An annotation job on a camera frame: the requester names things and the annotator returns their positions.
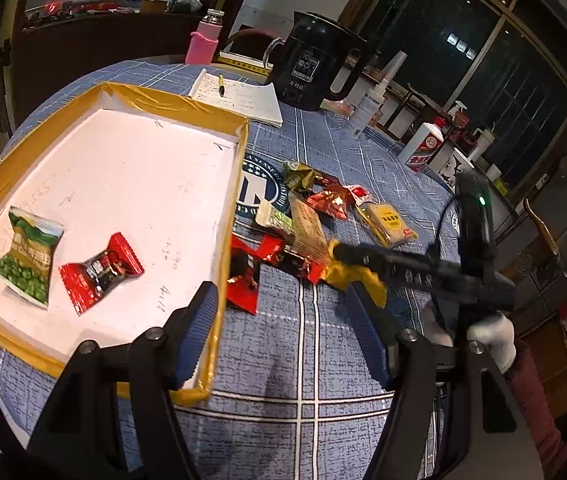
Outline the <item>dark red sleeved forearm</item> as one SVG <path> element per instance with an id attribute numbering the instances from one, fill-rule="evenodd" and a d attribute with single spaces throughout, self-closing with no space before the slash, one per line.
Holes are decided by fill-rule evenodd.
<path id="1" fill-rule="evenodd" d="M 505 373 L 535 443 L 546 479 L 554 479 L 567 463 L 567 442 L 556 426 L 530 348 L 515 343 L 515 360 Z"/>

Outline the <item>white gloved right hand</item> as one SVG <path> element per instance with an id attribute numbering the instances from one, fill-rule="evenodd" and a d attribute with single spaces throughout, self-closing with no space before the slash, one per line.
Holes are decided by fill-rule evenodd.
<path id="1" fill-rule="evenodd" d="M 451 347 L 453 338 L 437 323 L 432 302 L 427 302 L 421 309 L 423 333 L 429 341 L 440 346 Z M 515 328 L 502 313 L 491 314 L 484 320 L 471 325 L 467 330 L 469 341 L 481 342 L 489 350 L 493 361 L 505 374 L 517 356 L 515 348 Z"/>

